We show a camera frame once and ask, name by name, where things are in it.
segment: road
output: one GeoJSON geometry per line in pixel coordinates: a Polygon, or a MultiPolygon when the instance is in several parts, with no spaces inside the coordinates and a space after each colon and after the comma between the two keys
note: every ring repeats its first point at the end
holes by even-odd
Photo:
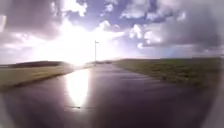
{"type": "Polygon", "coordinates": [[[104,65],[15,88],[2,100],[18,128],[199,128],[213,93],[104,65]]]}

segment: sun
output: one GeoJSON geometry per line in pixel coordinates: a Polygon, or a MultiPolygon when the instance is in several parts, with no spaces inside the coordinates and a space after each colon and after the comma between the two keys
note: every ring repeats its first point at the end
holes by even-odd
{"type": "Polygon", "coordinates": [[[97,44],[97,60],[114,58],[116,52],[110,45],[110,40],[121,33],[112,33],[96,28],[87,31],[82,26],[73,25],[64,20],[59,27],[60,35],[52,41],[35,48],[39,60],[65,61],[81,66],[95,61],[95,41],[97,44]]]}

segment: cloud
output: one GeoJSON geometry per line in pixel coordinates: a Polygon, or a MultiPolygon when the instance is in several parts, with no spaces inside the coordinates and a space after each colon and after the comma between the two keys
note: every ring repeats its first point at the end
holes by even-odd
{"type": "Polygon", "coordinates": [[[78,12],[81,17],[85,16],[87,3],[79,4],[76,0],[64,0],[63,11],[78,12]]]}
{"type": "Polygon", "coordinates": [[[177,19],[145,25],[149,31],[145,33],[144,47],[193,45],[195,50],[203,51],[220,45],[217,24],[209,9],[194,2],[183,2],[181,6],[184,12],[177,19]]]}
{"type": "Polygon", "coordinates": [[[106,5],[106,9],[105,9],[105,11],[107,11],[107,12],[112,12],[113,9],[114,9],[114,6],[113,6],[112,4],[108,4],[108,5],[106,5]]]}
{"type": "Polygon", "coordinates": [[[134,27],[129,32],[129,37],[130,38],[137,37],[138,39],[142,38],[142,30],[140,25],[137,25],[137,24],[134,25],[134,27]]]}
{"type": "Polygon", "coordinates": [[[119,0],[106,0],[106,3],[118,5],[119,0]]]}
{"type": "Polygon", "coordinates": [[[150,7],[149,0],[132,0],[122,12],[121,18],[141,18],[150,7]]]}

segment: white cloud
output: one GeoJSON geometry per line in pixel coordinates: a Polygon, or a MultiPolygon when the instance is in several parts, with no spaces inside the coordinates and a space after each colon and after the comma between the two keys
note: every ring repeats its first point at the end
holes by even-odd
{"type": "Polygon", "coordinates": [[[158,16],[158,14],[156,14],[156,13],[148,13],[147,14],[147,19],[149,19],[149,20],[155,20],[155,19],[157,19],[159,16],[158,16]]]}
{"type": "Polygon", "coordinates": [[[118,1],[119,0],[106,0],[106,3],[111,3],[111,4],[118,5],[118,1]]]}
{"type": "Polygon", "coordinates": [[[179,16],[177,17],[177,20],[178,20],[178,21],[183,21],[183,20],[185,20],[186,18],[187,18],[187,14],[186,14],[186,12],[182,12],[182,13],[180,13],[179,16]]]}
{"type": "Polygon", "coordinates": [[[138,39],[142,38],[142,30],[140,28],[140,25],[134,25],[134,27],[129,32],[129,37],[134,38],[137,37],[138,39]]]}
{"type": "Polygon", "coordinates": [[[80,5],[76,0],[64,0],[63,3],[64,11],[71,10],[74,12],[79,12],[79,15],[82,17],[85,16],[87,7],[87,3],[80,5]]]}
{"type": "Polygon", "coordinates": [[[105,29],[110,28],[110,27],[111,27],[110,22],[105,20],[105,21],[103,21],[99,24],[98,28],[101,29],[101,30],[105,30],[105,29]]]}
{"type": "Polygon", "coordinates": [[[105,10],[106,10],[107,12],[112,12],[113,9],[114,9],[113,4],[108,4],[108,5],[106,5],[106,9],[105,9],[105,10]]]}
{"type": "Polygon", "coordinates": [[[122,12],[120,18],[141,18],[146,14],[149,6],[148,0],[132,0],[122,12]]]}
{"type": "Polygon", "coordinates": [[[144,35],[144,39],[146,39],[146,43],[148,44],[163,42],[162,37],[160,37],[158,34],[152,31],[146,32],[144,35]]]}

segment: green field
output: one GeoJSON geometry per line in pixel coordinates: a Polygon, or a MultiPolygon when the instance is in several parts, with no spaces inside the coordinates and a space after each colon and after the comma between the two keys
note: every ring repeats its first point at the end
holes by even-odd
{"type": "Polygon", "coordinates": [[[71,65],[61,62],[31,62],[4,66],[0,68],[0,90],[74,71],[71,65]]]}
{"type": "Polygon", "coordinates": [[[161,81],[198,87],[218,85],[221,73],[220,58],[124,59],[115,64],[161,81]]]}

